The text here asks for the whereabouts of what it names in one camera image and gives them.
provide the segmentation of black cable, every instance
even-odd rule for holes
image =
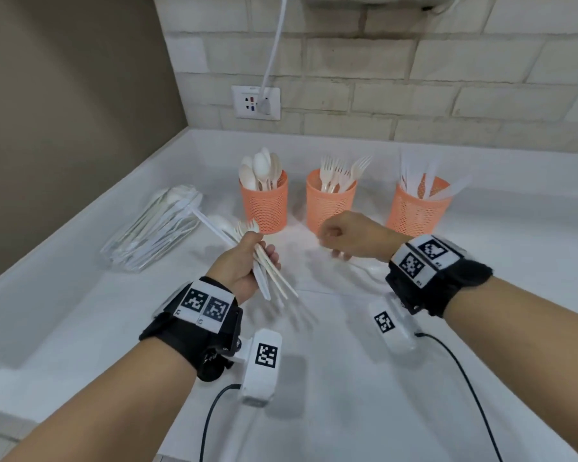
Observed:
[[[478,404],[478,409],[479,412],[482,414],[482,418],[484,419],[484,423],[486,425],[486,429],[488,430],[488,436],[490,436],[490,441],[492,441],[493,443],[493,447],[494,447],[494,451],[497,453],[497,458],[499,458],[499,462],[503,462],[503,459],[501,458],[501,453],[499,452],[499,447],[497,446],[497,443],[494,440],[494,436],[493,436],[493,432],[490,429],[490,424],[488,423],[488,419],[486,418],[486,414],[484,413],[484,409],[482,408],[481,404],[479,403],[479,399],[477,394],[475,394],[475,391],[473,390],[473,386],[471,385],[471,381],[469,381],[469,377],[467,376],[467,373],[465,373],[462,365],[460,364],[460,362],[458,361],[458,358],[456,358],[456,355],[454,355],[452,353],[452,350],[450,350],[446,344],[444,344],[443,342],[441,342],[439,339],[437,339],[435,336],[432,336],[430,334],[426,334],[425,332],[418,332],[416,333],[416,337],[430,337],[432,340],[439,342],[439,344],[441,345],[441,347],[443,347],[444,349],[447,350],[447,353],[450,354],[450,356],[454,359],[454,361],[456,362],[456,364],[458,365],[458,367],[460,368],[460,372],[462,373],[463,378],[465,379],[465,381],[467,382],[467,386],[469,386],[469,389],[471,391],[471,394],[473,395],[473,398],[475,399],[475,403]]]
[[[241,387],[242,387],[241,384],[228,385],[226,388],[224,388],[222,391],[220,391],[218,393],[218,395],[216,396],[216,399],[214,399],[214,402],[212,402],[212,405],[210,406],[210,411],[208,412],[208,418],[206,418],[206,424],[203,427],[203,436],[201,436],[201,452],[199,453],[199,462],[203,462],[203,451],[206,447],[206,435],[208,434],[208,424],[210,423],[210,417],[212,416],[212,411],[214,410],[214,407],[216,406],[216,402],[218,402],[218,400],[221,398],[221,396],[223,394],[225,394],[225,391],[227,391],[229,389],[239,389]]]

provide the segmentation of orange mesh cup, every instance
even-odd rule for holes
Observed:
[[[251,191],[240,183],[242,203],[247,220],[257,221],[264,235],[280,232],[287,225],[287,194],[289,182],[283,170],[275,190]]]
[[[417,194],[420,197],[424,196],[424,178],[425,175],[417,189]],[[435,177],[430,195],[432,196],[448,186],[449,183],[446,180]],[[441,201],[424,201],[405,193],[400,185],[397,184],[392,210],[386,226],[395,232],[404,233],[408,236],[432,233],[450,202],[452,202],[452,198]]]
[[[315,235],[319,227],[331,216],[351,209],[357,182],[344,193],[322,193],[319,169],[313,170],[306,178],[306,225]]]

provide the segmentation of white cable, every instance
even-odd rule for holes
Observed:
[[[267,87],[267,80],[270,76],[270,71],[274,65],[274,60],[276,59],[276,50],[278,49],[278,42],[280,42],[280,35],[283,31],[283,24],[285,23],[285,12],[287,8],[287,0],[282,0],[280,4],[280,15],[278,17],[278,27],[276,28],[276,37],[274,38],[274,46],[272,47],[272,53],[270,53],[270,61],[267,64],[266,73],[263,76],[263,82],[259,88],[259,95],[257,96],[257,111],[265,115],[270,115],[270,100],[266,97],[264,98],[264,93]]]
[[[461,0],[454,0],[451,5],[447,6],[447,8],[443,8],[443,9],[441,9],[441,10],[437,10],[437,9],[435,8],[435,9],[432,9],[432,10],[430,11],[430,13],[431,13],[433,16],[440,16],[440,15],[445,14],[445,13],[450,13],[450,12],[454,11],[454,8],[455,8],[456,6],[458,6],[458,3],[460,3],[460,1],[461,1]]]

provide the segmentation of wall socket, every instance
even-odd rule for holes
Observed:
[[[260,87],[251,85],[232,85],[233,112],[238,118],[255,120],[280,120],[280,88],[266,87],[265,97],[270,101],[270,115],[257,111],[256,102]]]

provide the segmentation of person's left hand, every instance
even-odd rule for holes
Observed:
[[[239,305],[253,296],[259,287],[251,271],[253,254],[258,243],[266,249],[270,260],[280,269],[278,253],[274,252],[274,245],[266,247],[266,242],[262,240],[261,233],[246,232],[238,246],[220,255],[206,274],[230,289]]]

